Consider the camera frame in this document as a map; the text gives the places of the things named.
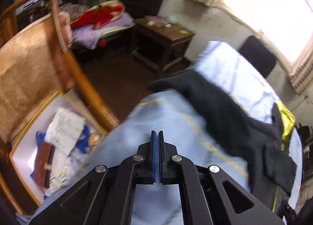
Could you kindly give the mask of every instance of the table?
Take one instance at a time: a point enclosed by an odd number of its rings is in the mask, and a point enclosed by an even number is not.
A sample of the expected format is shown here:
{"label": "table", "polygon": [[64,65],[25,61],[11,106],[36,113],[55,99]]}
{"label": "table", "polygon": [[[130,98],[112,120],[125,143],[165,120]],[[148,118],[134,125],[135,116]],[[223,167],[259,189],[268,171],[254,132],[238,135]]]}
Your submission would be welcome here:
{"label": "table", "polygon": [[[156,25],[149,26],[149,21],[145,18],[135,19],[135,26],[132,31],[131,51],[134,57],[148,65],[152,70],[158,73],[161,78],[162,74],[180,62],[188,48],[188,45],[195,35],[194,32],[178,25],[173,24],[171,27],[158,27]],[[164,52],[158,62],[152,62],[137,51],[137,34],[142,34],[151,38],[164,48]],[[176,59],[169,62],[169,57],[175,52]]]}

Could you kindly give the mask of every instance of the wooden frame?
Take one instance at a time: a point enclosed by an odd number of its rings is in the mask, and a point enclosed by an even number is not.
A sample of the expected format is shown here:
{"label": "wooden frame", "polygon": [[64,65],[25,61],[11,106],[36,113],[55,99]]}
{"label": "wooden frame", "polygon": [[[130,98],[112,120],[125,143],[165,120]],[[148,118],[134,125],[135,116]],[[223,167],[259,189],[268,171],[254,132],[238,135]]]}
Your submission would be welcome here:
{"label": "wooden frame", "polygon": [[[0,15],[0,48],[18,33],[15,10],[28,1],[29,0],[18,0]],[[67,64],[66,66],[70,70],[70,73],[74,78],[77,87],[79,88],[81,94],[87,102],[90,112],[96,118],[99,125],[109,132],[114,127],[119,125],[119,121],[110,110],[110,108],[107,106],[107,104],[103,101],[99,93],[95,90],[86,75],[83,73],[71,50],[68,50],[64,42],[58,20],[58,0],[50,0],[50,6],[55,26],[54,31],[57,34],[55,36],[56,39],[54,41],[51,41],[51,43],[54,47],[61,47],[63,57]],[[3,177],[0,177],[0,187],[4,190],[7,199],[11,202],[16,212],[24,215],[25,211],[20,207],[16,199],[13,197]]]}

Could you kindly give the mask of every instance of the window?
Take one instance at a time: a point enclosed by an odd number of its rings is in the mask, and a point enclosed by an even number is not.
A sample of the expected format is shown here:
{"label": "window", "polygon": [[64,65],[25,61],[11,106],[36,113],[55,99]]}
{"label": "window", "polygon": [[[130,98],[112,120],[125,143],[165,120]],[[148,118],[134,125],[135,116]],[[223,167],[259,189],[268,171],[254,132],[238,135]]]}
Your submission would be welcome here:
{"label": "window", "polygon": [[313,11],[306,0],[214,0],[269,45],[289,74],[311,54]]}

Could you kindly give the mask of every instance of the handwritten note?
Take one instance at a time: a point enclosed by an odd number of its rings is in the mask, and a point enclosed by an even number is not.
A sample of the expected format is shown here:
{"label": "handwritten note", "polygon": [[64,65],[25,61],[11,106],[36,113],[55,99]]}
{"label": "handwritten note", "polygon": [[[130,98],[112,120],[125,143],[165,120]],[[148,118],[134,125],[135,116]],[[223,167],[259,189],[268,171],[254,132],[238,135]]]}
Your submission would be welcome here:
{"label": "handwritten note", "polygon": [[85,119],[83,117],[60,107],[48,126],[44,141],[54,145],[65,155],[69,155],[75,147],[84,125]]}

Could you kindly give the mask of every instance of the blue cloth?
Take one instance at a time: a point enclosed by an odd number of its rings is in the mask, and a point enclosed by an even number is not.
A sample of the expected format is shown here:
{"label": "blue cloth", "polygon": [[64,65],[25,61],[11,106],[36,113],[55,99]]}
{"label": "blue cloth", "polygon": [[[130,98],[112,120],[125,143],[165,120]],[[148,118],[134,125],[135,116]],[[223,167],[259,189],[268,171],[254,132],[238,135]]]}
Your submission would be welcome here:
{"label": "blue cloth", "polygon": [[[252,117],[271,122],[273,101],[279,98],[253,66],[228,44],[209,42],[191,67],[223,88]],[[162,130],[165,142],[175,145],[180,155],[203,167],[211,164],[220,166],[249,191],[247,163],[239,157],[227,155],[206,133],[205,124],[205,120],[175,90],[149,95],[99,144],[73,182],[81,179],[98,164],[107,167],[120,164],[125,158],[135,154],[140,144],[150,141],[151,130]],[[291,137],[290,156],[298,165],[289,199],[289,204],[295,207],[302,171],[302,147],[295,130]],[[54,193],[34,215],[48,207],[69,187],[70,185],[65,186]],[[159,183],[138,185],[131,224],[183,224],[178,186],[164,186]]]}

